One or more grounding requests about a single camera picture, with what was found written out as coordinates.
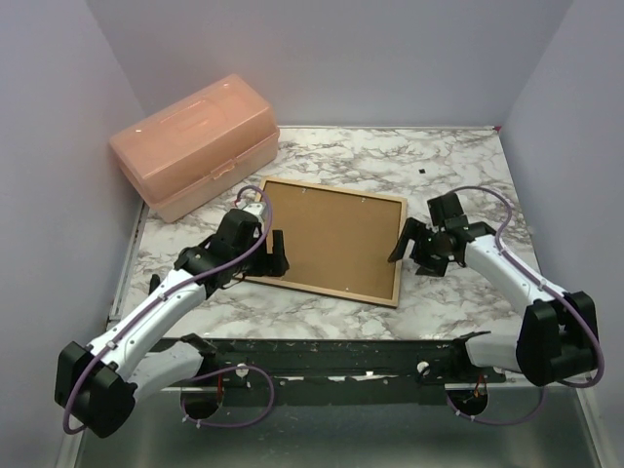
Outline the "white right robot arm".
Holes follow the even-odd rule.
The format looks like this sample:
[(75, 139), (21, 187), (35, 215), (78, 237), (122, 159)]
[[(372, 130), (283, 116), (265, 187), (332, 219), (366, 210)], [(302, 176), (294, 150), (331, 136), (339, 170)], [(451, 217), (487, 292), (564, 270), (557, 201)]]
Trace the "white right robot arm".
[(503, 242), (503, 228), (472, 222), (457, 190), (427, 203), (431, 221), (408, 218), (389, 255), (391, 263), (413, 260), (420, 275), (442, 277), (450, 263), (488, 280), (522, 319), (517, 331), (472, 332), (456, 340), (450, 374), (468, 382), (484, 368), (522, 374), (544, 387), (553, 382), (588, 388), (601, 381), (605, 357), (599, 342), (596, 306), (585, 292), (569, 292), (530, 268)]

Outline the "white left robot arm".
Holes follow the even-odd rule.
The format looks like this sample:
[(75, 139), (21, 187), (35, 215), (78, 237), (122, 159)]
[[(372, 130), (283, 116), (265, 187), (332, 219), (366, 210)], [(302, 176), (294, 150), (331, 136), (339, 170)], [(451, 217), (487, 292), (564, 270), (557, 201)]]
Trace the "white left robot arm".
[(204, 385), (226, 373), (241, 377), (256, 366), (220, 366), (208, 342), (195, 334), (154, 352), (153, 347), (187, 313), (235, 278), (281, 277), (289, 269), (284, 236), (274, 230), (272, 208), (252, 202), (230, 210), (215, 234), (184, 249), (147, 299), (112, 329), (86, 345), (67, 344), (58, 356), (55, 401), (62, 427), (100, 438), (115, 433), (136, 403), (178, 382)]

